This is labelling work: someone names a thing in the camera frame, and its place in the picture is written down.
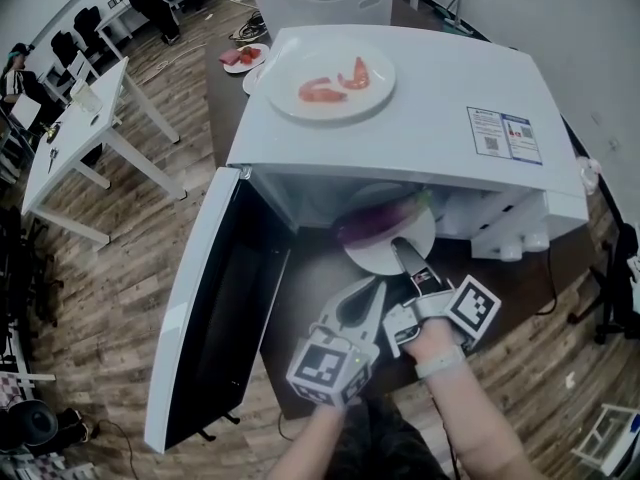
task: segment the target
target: fridge door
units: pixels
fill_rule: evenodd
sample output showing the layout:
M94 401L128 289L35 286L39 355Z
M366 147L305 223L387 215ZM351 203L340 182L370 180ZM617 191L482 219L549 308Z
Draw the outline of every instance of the fridge door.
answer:
M156 350L145 441L164 452L240 404L293 238L238 169L209 186Z

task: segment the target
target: qr code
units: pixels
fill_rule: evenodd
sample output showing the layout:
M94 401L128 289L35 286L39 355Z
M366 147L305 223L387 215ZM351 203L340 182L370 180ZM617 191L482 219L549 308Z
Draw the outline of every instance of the qr code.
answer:
M499 146L498 146L498 139L493 139L491 137L485 137L484 138L484 144L485 146L487 146L487 149L493 149L494 151L498 151Z

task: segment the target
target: desk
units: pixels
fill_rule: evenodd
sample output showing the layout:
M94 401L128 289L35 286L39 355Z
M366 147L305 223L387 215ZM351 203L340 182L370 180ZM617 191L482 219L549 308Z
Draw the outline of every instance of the desk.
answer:
M440 30L435 17L420 14L409 5L394 0L391 24ZM218 56L229 48L224 39L207 45L207 84L211 131L217 165L225 165L244 111L247 97L242 77L230 77L221 68ZM555 240L552 244L552 270L558 293L578 278L594 261L595 251L586 227ZM509 264L471 258L466 241L436 240L429 263L436 272L459 285L471 274L502 299L496 316L479 349L495 343L552 300L546 267L546 253L527 254L522 261ZM299 336L308 335L329 296L370 274L361 270L345 254L337 240L325 230L304 228L298 232L290 252L269 324L261 345L261 355L274 392L287 419L307 416L313 404L298 397L285 379ZM393 302L390 286L389 302ZM412 361L405 355L393 359L383 340L381 356L365 394L378 396L416 382Z
M127 37L129 39L133 39L133 36L131 35L131 31L127 28L127 26L124 24L124 22L120 19L120 16L122 16L125 12L129 11L130 9L133 9L133 7L129 3L129 0L120 1L113 9L109 10L107 15L102 19L102 21L100 23L98 23L98 26L96 27L96 32L98 33L98 35L104 40L105 43L107 43L107 46L111 49L111 51L113 53L116 54L116 57L118 57L120 60L122 60L124 57L122 57L122 54L120 53L120 50L118 50L118 48L116 48L116 45L113 44L111 39L109 39L109 36L107 36L107 34L105 33L104 29L111 22L115 21L127 33Z
M118 62L91 85L91 88L103 104L102 110L95 120L93 116L73 104L60 116L60 131L54 141L51 144L47 144L44 137L41 139L31 165L27 189L22 202L23 215L27 212L32 212L42 219L89 238L100 245L108 244L111 240L109 235L75 222L42 205L42 201L49 192L71 169L77 170L104 189L108 189L111 186L107 179L80 161L84 155L100 143L106 143L115 149L116 152L165 189L174 199L186 197L185 190L178 183L147 160L111 126L118 96L120 95L120 88L124 86L134 101L171 142L176 143L180 140L177 132L127 75L126 67L128 61L129 59L125 58ZM49 154L52 147L58 150L58 156L53 161L49 171Z

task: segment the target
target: purple eggplant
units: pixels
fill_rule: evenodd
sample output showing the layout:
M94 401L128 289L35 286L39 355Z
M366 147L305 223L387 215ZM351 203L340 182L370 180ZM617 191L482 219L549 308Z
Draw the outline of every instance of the purple eggplant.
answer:
M356 210L338 218L333 227L345 247L361 249L395 235L413 222L429 205L429 192Z

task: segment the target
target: label sticker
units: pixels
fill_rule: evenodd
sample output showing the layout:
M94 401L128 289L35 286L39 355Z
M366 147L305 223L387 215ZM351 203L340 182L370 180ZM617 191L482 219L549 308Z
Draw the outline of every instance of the label sticker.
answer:
M528 119L467 107L479 155L498 156L542 165L533 127Z

